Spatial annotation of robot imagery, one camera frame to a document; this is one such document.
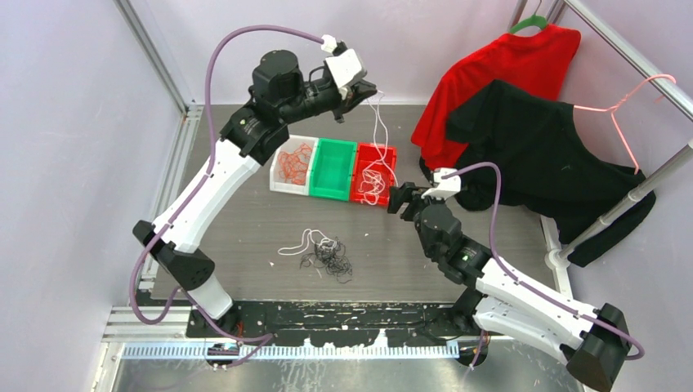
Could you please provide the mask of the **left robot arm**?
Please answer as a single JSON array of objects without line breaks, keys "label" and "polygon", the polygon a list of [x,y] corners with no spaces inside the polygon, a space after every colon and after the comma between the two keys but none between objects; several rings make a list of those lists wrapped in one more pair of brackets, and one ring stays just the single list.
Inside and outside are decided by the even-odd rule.
[{"label": "left robot arm", "polygon": [[337,122],[377,88],[365,80],[353,49],[337,49],[324,59],[322,75],[307,81],[291,51],[266,53],[252,73],[245,105],[221,129],[203,167],[175,202],[154,221],[141,220],[133,233],[208,316],[208,329],[227,337],[238,327],[231,296],[215,275],[215,264],[199,248],[202,237],[239,187],[289,137],[292,123],[330,112]]}]

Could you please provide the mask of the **white plastic bin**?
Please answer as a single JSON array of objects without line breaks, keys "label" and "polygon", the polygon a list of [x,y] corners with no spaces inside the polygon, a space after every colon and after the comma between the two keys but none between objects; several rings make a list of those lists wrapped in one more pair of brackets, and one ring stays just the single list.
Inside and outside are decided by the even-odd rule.
[{"label": "white plastic bin", "polygon": [[319,138],[292,135],[279,147],[270,165],[270,190],[307,196]]}]

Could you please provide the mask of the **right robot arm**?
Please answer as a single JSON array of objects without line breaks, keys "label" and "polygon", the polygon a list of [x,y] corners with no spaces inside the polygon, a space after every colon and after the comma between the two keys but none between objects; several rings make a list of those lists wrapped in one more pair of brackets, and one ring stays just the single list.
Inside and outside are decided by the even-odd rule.
[{"label": "right robot arm", "polygon": [[463,233],[460,220],[430,188],[412,182],[391,187],[387,211],[412,222],[425,257],[465,286],[453,307],[459,332],[510,336],[555,358],[590,389],[612,390],[634,346],[619,308],[571,299],[493,256]]}]

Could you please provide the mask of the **black t-shirt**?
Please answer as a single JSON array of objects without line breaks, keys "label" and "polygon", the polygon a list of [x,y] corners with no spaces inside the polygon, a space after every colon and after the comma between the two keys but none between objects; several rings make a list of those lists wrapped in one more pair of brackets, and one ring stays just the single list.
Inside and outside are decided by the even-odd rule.
[{"label": "black t-shirt", "polygon": [[467,146],[449,166],[495,163],[502,175],[500,203],[552,218],[567,245],[646,179],[593,155],[579,138],[573,113],[571,104],[494,80],[446,120],[447,141]]}]

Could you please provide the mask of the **red plastic bin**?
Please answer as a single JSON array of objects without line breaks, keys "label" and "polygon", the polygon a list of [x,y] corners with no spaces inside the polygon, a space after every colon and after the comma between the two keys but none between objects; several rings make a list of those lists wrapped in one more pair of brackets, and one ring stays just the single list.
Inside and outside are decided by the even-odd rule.
[{"label": "red plastic bin", "polygon": [[351,178],[351,203],[386,207],[396,183],[396,147],[359,143]]}]

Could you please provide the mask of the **red t-shirt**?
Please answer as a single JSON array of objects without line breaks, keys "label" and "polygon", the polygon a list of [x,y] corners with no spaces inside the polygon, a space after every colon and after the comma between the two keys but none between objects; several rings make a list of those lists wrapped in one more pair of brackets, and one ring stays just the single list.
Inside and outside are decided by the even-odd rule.
[{"label": "red t-shirt", "polygon": [[550,24],[531,36],[504,33],[452,65],[442,76],[410,137],[419,147],[419,168],[426,179],[440,167],[452,167],[467,148],[448,141],[450,113],[495,79],[535,96],[556,100],[582,34]]}]

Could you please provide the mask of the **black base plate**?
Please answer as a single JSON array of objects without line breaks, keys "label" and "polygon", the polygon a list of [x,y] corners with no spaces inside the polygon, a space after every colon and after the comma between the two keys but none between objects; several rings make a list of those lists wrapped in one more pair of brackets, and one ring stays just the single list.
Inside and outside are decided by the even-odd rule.
[{"label": "black base plate", "polygon": [[236,301],[226,332],[271,334],[271,344],[336,348],[373,346],[378,334],[389,348],[476,343],[480,332],[453,316],[450,303],[343,301]]}]

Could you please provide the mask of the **green plastic bin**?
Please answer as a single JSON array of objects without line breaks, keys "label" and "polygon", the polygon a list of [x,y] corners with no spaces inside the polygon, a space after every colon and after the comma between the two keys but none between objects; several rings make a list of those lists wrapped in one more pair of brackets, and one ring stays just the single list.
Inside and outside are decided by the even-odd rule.
[{"label": "green plastic bin", "polygon": [[311,197],[349,200],[357,147],[354,141],[319,139],[308,188]]}]

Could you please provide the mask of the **metal clothes rack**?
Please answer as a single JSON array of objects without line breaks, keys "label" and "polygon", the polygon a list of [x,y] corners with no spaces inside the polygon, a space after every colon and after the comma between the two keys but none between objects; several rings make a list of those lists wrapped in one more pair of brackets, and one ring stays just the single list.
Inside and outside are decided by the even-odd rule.
[{"label": "metal clothes rack", "polygon": [[[555,24],[565,8],[570,8],[589,28],[591,28],[604,42],[626,60],[643,78],[650,83],[663,98],[669,101],[678,111],[692,119],[692,99],[681,90],[671,78],[657,69],[644,55],[635,49],[625,38],[621,37],[605,21],[593,13],[582,1],[554,1],[545,16],[548,23]],[[645,196],[669,178],[678,169],[684,167],[692,160],[692,143],[688,142],[676,152],[667,162],[661,165],[646,178],[634,190],[630,191],[624,199],[618,202],[607,213],[597,218],[576,240],[566,246],[562,246],[557,236],[549,229],[548,218],[541,219],[548,254],[545,261],[550,267],[566,267],[569,265],[568,256],[578,245],[603,232],[607,227],[621,217],[630,208],[639,203]]]}]

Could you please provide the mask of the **green hanger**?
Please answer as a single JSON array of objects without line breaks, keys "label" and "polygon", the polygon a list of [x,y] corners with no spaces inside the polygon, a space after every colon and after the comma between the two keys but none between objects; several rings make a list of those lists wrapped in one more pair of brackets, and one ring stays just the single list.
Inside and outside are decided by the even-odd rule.
[{"label": "green hanger", "polygon": [[543,0],[538,0],[535,4],[535,8],[532,13],[526,18],[522,19],[522,15],[528,4],[527,0],[519,0],[516,2],[515,8],[512,13],[512,17],[507,29],[510,34],[517,34],[523,29],[537,28],[539,30],[546,29],[548,27],[548,20],[545,16],[539,14],[540,8],[543,5]]}]

